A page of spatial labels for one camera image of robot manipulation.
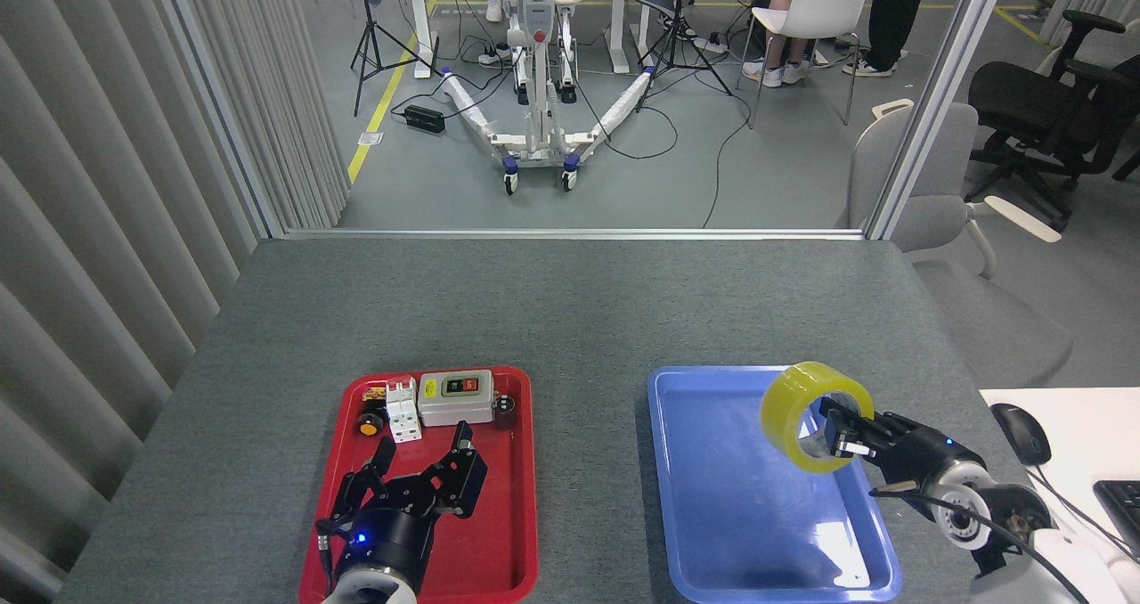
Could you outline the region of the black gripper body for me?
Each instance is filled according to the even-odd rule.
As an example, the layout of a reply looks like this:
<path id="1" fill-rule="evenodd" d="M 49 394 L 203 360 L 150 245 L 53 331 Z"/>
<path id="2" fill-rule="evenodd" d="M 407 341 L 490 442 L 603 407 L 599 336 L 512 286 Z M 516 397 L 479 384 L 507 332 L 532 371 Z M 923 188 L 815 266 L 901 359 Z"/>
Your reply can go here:
<path id="1" fill-rule="evenodd" d="M 883 444 L 878 467 L 886 485 L 911 485 L 925 497 L 944 497 L 958 485 L 985 484 L 985 462 L 969 447 L 917 421 L 879 421 Z"/>
<path id="2" fill-rule="evenodd" d="M 347 534 L 347 547 L 337 557 L 334 576 L 351 568 L 392 568 L 404 578 L 423 578 L 432 550 L 438 515 L 414 516 L 406 511 L 363 511 Z"/>

